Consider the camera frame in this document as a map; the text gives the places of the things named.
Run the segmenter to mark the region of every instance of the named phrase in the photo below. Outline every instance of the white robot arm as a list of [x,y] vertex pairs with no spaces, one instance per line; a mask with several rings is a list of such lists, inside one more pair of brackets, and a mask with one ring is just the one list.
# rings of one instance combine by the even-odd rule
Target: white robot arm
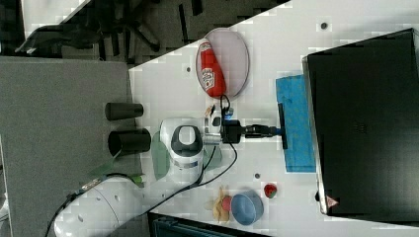
[[204,144],[220,143],[220,124],[205,118],[168,118],[160,127],[160,140],[170,154],[168,174],[139,188],[127,177],[97,179],[84,186],[54,220],[56,236],[107,236],[130,219],[142,215],[195,184],[203,172]]
[[0,222],[9,218],[9,201],[7,199],[7,193],[4,193],[3,196],[4,202],[0,208]]

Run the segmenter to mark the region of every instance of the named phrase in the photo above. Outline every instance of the red bottle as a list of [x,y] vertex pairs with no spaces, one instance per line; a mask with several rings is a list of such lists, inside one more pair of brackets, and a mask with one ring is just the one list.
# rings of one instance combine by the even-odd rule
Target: red bottle
[[200,55],[204,89],[209,96],[220,97],[225,93],[225,81],[209,41],[200,45]]

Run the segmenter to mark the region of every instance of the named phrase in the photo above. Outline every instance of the small red object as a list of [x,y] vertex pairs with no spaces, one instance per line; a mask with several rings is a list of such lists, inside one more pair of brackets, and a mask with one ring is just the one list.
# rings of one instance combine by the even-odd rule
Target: small red object
[[273,184],[268,184],[263,189],[267,198],[273,198],[277,193],[277,187]]
[[214,98],[220,97],[226,90],[224,75],[209,41],[201,44],[200,57],[204,88],[209,96]]
[[222,199],[222,204],[221,204],[222,208],[224,210],[228,210],[231,211],[231,197],[230,196],[226,196]]

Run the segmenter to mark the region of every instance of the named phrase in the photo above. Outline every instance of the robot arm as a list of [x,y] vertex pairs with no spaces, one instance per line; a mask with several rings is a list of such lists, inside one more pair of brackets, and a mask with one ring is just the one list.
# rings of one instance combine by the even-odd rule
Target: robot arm
[[95,180],[82,189],[54,220],[58,237],[107,236],[130,219],[151,210],[179,191],[200,181],[203,173],[204,144],[238,143],[240,137],[266,137],[281,134],[275,127],[242,127],[238,120],[212,116],[168,118],[160,127],[160,140],[170,154],[168,174],[139,188],[127,177]]

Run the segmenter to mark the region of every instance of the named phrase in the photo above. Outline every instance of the screw hole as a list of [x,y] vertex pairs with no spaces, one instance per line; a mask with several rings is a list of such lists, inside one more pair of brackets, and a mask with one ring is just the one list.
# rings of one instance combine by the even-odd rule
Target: screw hole
[[327,23],[322,23],[322,24],[320,25],[321,30],[326,30],[326,29],[327,29],[327,27],[328,27]]

